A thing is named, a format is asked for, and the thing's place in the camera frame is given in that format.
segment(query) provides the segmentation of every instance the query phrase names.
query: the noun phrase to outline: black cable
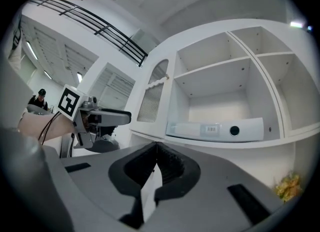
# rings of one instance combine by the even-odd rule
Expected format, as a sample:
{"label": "black cable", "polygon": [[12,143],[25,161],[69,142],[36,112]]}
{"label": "black cable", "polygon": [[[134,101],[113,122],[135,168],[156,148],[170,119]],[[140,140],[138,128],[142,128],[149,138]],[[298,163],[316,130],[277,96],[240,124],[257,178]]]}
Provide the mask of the black cable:
{"label": "black cable", "polygon": [[44,138],[43,138],[43,141],[42,141],[42,145],[43,145],[44,142],[45,142],[47,133],[48,133],[48,131],[49,131],[49,128],[50,128],[52,122],[53,122],[60,114],[61,114],[61,113],[58,111],[58,112],[50,119],[50,121],[46,124],[45,128],[42,130],[39,139],[41,138],[41,135],[42,135],[43,131],[44,131],[44,130],[46,129],[46,127],[48,126],[48,128],[46,129],[45,134],[44,134]]}
{"label": "black cable", "polygon": [[72,137],[72,142],[71,142],[71,146],[70,146],[70,149],[69,149],[69,157],[70,158],[72,158],[72,149],[74,147],[74,140],[75,140],[76,135],[74,133],[72,133],[71,137]]}

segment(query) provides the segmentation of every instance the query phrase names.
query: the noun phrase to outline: black button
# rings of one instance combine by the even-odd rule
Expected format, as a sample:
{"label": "black button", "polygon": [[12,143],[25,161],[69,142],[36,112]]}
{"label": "black button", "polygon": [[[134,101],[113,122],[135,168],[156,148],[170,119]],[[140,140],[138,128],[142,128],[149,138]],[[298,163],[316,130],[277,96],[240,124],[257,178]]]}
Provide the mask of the black button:
{"label": "black button", "polygon": [[237,135],[239,134],[239,132],[240,132],[240,129],[239,129],[238,126],[232,126],[232,127],[230,128],[230,134],[231,134],[232,136],[237,136]]}

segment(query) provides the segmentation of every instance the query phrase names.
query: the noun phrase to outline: white shelf unit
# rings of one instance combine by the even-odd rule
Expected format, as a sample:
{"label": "white shelf unit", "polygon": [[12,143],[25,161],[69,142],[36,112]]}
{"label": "white shelf unit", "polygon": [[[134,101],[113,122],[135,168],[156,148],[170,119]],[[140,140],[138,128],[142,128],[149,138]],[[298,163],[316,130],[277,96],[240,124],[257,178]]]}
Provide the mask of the white shelf unit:
{"label": "white shelf unit", "polygon": [[195,42],[181,50],[186,71],[247,56],[243,48],[227,33],[220,33]]}
{"label": "white shelf unit", "polygon": [[320,95],[307,69],[293,52],[259,54],[279,94],[285,129],[299,134],[313,125],[319,127]]}
{"label": "white shelf unit", "polygon": [[291,52],[279,38],[261,26],[232,31],[255,55]]}
{"label": "white shelf unit", "polygon": [[280,138],[274,99],[248,56],[174,78],[168,121],[213,124],[250,118],[263,118],[264,141]]}

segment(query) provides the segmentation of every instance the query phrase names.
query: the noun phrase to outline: arched cabinet door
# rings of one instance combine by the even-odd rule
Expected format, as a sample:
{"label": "arched cabinet door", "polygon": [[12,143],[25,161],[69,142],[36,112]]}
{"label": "arched cabinet door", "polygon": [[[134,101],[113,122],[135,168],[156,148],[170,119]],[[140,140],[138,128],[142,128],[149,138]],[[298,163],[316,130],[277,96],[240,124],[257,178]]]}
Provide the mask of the arched cabinet door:
{"label": "arched cabinet door", "polygon": [[167,55],[144,71],[149,76],[146,77],[132,116],[132,131],[164,138],[176,58],[177,53]]}

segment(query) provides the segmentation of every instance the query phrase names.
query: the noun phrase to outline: black slot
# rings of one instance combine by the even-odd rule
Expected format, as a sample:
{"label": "black slot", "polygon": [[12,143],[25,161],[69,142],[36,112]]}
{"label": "black slot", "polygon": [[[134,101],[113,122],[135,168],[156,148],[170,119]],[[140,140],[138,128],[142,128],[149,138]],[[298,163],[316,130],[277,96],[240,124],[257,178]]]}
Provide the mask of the black slot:
{"label": "black slot", "polygon": [[267,218],[270,213],[261,203],[242,185],[229,186],[228,191],[238,203],[252,225],[256,225]]}
{"label": "black slot", "polygon": [[67,173],[72,173],[72,172],[80,171],[80,170],[88,168],[88,167],[91,167],[91,165],[88,164],[87,162],[83,162],[83,163],[78,163],[75,165],[66,166],[65,170]]}

